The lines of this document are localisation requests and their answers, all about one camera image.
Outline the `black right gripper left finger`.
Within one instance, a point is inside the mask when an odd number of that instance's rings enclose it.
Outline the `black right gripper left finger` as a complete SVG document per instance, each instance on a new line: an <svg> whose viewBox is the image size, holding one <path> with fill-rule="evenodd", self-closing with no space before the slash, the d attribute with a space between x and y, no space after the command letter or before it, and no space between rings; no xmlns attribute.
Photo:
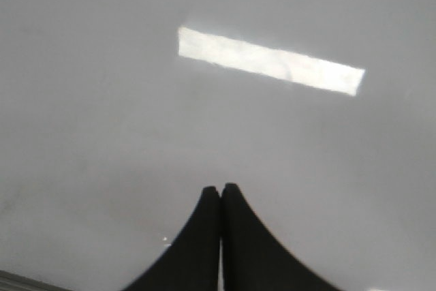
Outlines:
<svg viewBox="0 0 436 291"><path fill-rule="evenodd" d="M216 290L218 287L221 198L213 186L198 203L171 246L125 289Z"/></svg>

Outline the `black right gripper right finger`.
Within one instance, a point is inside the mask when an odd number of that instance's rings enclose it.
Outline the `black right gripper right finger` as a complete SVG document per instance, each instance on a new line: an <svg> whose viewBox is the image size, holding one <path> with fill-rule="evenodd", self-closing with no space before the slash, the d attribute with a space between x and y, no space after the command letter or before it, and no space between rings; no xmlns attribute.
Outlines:
<svg viewBox="0 0 436 291"><path fill-rule="evenodd" d="M225 290L337 290L295 258L270 233L238 185L221 195Z"/></svg>

